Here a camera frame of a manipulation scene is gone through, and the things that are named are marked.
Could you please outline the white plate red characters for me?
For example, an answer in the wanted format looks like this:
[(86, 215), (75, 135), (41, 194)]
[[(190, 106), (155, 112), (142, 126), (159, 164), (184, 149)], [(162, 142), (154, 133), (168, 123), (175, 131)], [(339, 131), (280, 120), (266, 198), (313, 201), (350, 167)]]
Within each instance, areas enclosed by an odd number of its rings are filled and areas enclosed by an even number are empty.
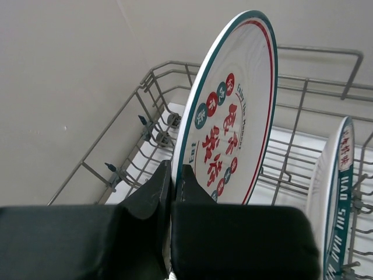
[(171, 178), (190, 166), (215, 202), (247, 204), (258, 180), (275, 116), (278, 55), (268, 17), (232, 18), (200, 66), (181, 117)]

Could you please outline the white plate teal lettered rim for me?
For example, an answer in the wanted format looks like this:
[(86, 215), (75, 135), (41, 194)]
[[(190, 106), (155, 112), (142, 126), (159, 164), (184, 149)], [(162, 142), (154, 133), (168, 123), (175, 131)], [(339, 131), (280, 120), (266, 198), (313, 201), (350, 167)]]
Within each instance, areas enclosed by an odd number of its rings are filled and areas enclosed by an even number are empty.
[(354, 126), (341, 120), (315, 163), (305, 213), (320, 252), (319, 279), (342, 279), (353, 190)]

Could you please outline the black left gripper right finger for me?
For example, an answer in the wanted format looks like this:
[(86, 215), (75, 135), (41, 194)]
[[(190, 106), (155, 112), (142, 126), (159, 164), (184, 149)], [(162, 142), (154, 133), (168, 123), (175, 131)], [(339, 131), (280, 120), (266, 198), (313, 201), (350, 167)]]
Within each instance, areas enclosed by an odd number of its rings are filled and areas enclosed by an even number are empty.
[(293, 207), (218, 204), (184, 165), (171, 207), (171, 263), (178, 279), (318, 279), (320, 255)]

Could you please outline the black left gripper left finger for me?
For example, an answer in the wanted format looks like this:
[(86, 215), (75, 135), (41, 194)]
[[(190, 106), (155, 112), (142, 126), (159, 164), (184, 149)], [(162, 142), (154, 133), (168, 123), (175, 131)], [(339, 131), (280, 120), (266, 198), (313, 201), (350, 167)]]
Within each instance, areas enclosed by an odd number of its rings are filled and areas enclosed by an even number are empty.
[(166, 279), (171, 163), (114, 205), (4, 206), (2, 279)]

